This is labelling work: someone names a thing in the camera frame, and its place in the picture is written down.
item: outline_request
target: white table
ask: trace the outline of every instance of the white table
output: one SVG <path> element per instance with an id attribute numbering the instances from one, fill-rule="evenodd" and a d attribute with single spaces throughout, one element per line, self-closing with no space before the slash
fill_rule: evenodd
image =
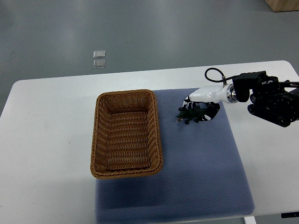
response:
<path id="1" fill-rule="evenodd" d="M 1 223 L 94 223 L 89 166 L 97 96 L 213 85 L 204 78 L 209 67 L 16 82 L 0 117 Z M 216 67 L 227 77 L 266 70 L 280 81 L 299 81 L 286 61 Z M 282 128 L 250 115 L 248 104 L 224 105 L 256 206 L 253 215 L 298 211 L 299 121 Z"/>

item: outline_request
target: black cable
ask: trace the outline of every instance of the black cable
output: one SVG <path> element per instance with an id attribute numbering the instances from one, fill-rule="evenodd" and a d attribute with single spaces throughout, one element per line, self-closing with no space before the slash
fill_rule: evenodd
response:
<path id="1" fill-rule="evenodd" d="M 207 72 L 208 72 L 209 70 L 216 70 L 217 72 L 219 72 L 219 73 L 222 75 L 222 77 L 225 77 L 225 76 L 224 76 L 223 72 L 220 71 L 220 70 L 217 69 L 217 68 L 209 68 L 209 69 L 207 69 L 206 72 L 205 72 L 205 77 L 206 77 L 207 80 L 209 80 L 210 82 L 213 82 L 213 83 L 222 83 L 223 81 L 227 81 L 227 80 L 230 80 L 230 79 L 233 79 L 233 78 L 236 78 L 236 77 L 237 77 L 237 76 L 231 76 L 231 77 L 228 77 L 228 78 L 223 78 L 222 80 L 213 80 L 213 79 L 210 79 L 210 78 L 207 76 Z"/>

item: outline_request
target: brown woven basket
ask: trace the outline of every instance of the brown woven basket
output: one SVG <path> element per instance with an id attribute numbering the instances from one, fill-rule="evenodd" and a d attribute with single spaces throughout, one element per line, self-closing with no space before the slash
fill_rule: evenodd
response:
<path id="1" fill-rule="evenodd" d="M 98 179 L 147 176 L 163 165 L 153 91 L 105 92 L 97 98 L 90 170 Z"/>

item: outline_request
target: robotic arm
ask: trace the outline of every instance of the robotic arm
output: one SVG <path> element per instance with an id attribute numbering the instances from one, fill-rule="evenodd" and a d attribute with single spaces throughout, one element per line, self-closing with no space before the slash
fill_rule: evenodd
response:
<path id="1" fill-rule="evenodd" d="M 209 70 L 216 70 L 221 73 L 222 80 L 212 80 L 207 77 Z M 250 114 L 272 122 L 282 127 L 287 127 L 299 119 L 299 82 L 279 82 L 277 77 L 269 77 L 266 71 L 242 73 L 238 76 L 226 78 L 223 73 L 216 68 L 209 68 L 205 72 L 205 77 L 211 82 L 221 83 L 223 86 L 207 86 L 191 93 L 183 102 L 179 109 L 180 114 L 189 111 L 197 103 L 206 103 L 205 114 L 200 115 L 199 121 L 211 120 L 216 116 L 220 101 L 225 103 L 247 102 Z M 228 85 L 227 80 L 232 79 L 233 84 Z M 287 92 L 285 88 L 295 88 Z M 178 116 L 177 122 L 184 118 Z"/>

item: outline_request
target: blue mat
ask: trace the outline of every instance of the blue mat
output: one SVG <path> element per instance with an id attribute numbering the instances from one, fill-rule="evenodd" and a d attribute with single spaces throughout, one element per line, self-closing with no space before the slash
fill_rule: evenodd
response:
<path id="1" fill-rule="evenodd" d="M 254 204 L 223 105 L 211 121 L 176 122 L 195 89 L 155 91 L 164 166 L 153 176 L 96 181 L 97 223 L 246 216 Z"/>

